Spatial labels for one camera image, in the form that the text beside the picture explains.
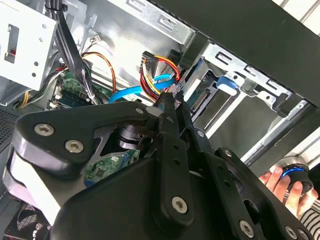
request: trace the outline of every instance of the yellow wire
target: yellow wire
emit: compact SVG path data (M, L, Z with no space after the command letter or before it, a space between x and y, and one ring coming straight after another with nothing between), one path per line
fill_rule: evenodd
M28 92L26 91L25 93L24 93L24 98L23 98L23 101L22 101L22 103L21 103L21 105L20 105L20 109L26 104L26 101L27 101L27 99L28 99Z
M173 66L175 66L176 68L178 68L171 60L169 60L168 58L166 58L166 57L163 57L163 56L159 56L159 55L155 55L155 57L157 58L157 59L163 59L163 60L166 60L166 61L168 61L169 63L171 63Z
M161 91L159 91L156 86L154 85L153 81L151 80L151 78L148 75L148 71L147 71L147 67L146 67L146 60L143 61L143 75L145 76L145 79L147 80L149 86L157 93L157 94L161 94Z

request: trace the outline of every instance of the black panel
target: black panel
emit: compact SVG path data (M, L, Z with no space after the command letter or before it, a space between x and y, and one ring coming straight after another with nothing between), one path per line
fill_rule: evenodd
M320 106L320 38L271 0L152 0Z

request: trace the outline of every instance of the fan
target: fan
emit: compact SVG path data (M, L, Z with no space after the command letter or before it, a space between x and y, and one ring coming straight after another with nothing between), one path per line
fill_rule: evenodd
M45 240L49 237L50 227L40 210L23 203L5 229L4 235L10 239Z

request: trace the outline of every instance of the finger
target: finger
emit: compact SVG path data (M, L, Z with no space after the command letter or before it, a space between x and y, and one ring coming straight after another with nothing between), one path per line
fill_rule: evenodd
M274 192L277 183L279 182L279 179L282 174L282 168L277 166L274 170L274 172L271 174L269 181L266 183L266 187L271 191Z
M271 172L268 171L265 175L260 176L259 179L264 185L266 185L270 176L271 176Z
M283 178L280 179L278 184L276 185L273 194L282 202L284 200L287 188L290 184L290 177L285 175Z
M316 190L308 191L299 201L298 216L309 210L317 199L318 193Z
M288 199L285 202L285 206L289 211L298 217L298 206L299 206L299 199L302 193L302 183L300 181L296 181L293 184L293 187L289 193Z

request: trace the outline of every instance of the screw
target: screw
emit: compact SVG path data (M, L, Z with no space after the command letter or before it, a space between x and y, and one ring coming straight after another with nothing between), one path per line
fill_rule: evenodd
M78 154L84 150L84 145L78 140L69 140L65 143L65 149L70 153Z
M180 214L185 214L188 210L186 201L179 196L174 196L171 203L172 207Z
M135 109L139 114L144 114L144 111L142 110L142 109L140 109L140 108L136 108Z
M301 228L298 228L298 232L301 234L301 236L302 236L305 240L309 240L309 237L307 236L307 234L306 234Z
M254 233L254 230L252 229L252 227L250 226L249 223L247 223L246 221L244 220L241 220L239 222L239 226L241 228L241 231L247 235L249 238L253 238L255 236L255 233Z
M297 238L298 238L298 237L297 237L297 234L292 230L291 227L285 226L285 230L286 230L286 232L289 234L289 236L290 236L291 238L293 238L293 239L297 239Z
M198 130L196 133L202 138L205 136L205 134L200 130Z
M229 158L232 157L232 154L231 154L231 152L230 152L229 150L225 150L224 153L225 153L225 155L227 155Z
M41 136L47 137L54 134L55 129L49 124L40 123L35 125L34 131Z
M304 108L304 104L303 103L300 103L299 105L298 105L298 109L303 109Z
M171 123L174 122L174 120L173 120L172 117L170 117L170 116L167 116L166 119L167 119L169 122L171 122Z

